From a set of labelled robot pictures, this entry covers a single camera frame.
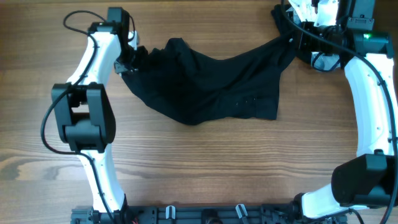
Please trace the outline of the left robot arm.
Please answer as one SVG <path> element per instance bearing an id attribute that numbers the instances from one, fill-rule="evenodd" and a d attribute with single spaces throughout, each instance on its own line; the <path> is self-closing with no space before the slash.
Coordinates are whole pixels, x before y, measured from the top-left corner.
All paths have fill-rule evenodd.
<path id="1" fill-rule="evenodd" d="M 82 163 L 93 194 L 89 208 L 72 211 L 72 223 L 137 223 L 127 204 L 112 156 L 116 120 L 105 87 L 112 71 L 130 75 L 145 52 L 132 16 L 121 7 L 108 9 L 106 18 L 84 31 L 88 45 L 78 68 L 66 83 L 52 88 L 52 104 L 44 115 L 40 135 L 50 113 L 68 155 Z"/>

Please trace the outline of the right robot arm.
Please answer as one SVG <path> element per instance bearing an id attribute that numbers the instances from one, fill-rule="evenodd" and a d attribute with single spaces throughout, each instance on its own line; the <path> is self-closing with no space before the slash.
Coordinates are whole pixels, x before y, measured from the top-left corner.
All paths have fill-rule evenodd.
<path id="1" fill-rule="evenodd" d="M 374 30 L 374 1 L 291 1 L 286 12 L 297 47 L 321 72 L 342 68 L 353 95 L 358 128 L 356 157 L 331 182 L 297 197 L 301 216 L 324 219 L 397 205 L 397 102 L 394 51 L 385 32 Z"/>

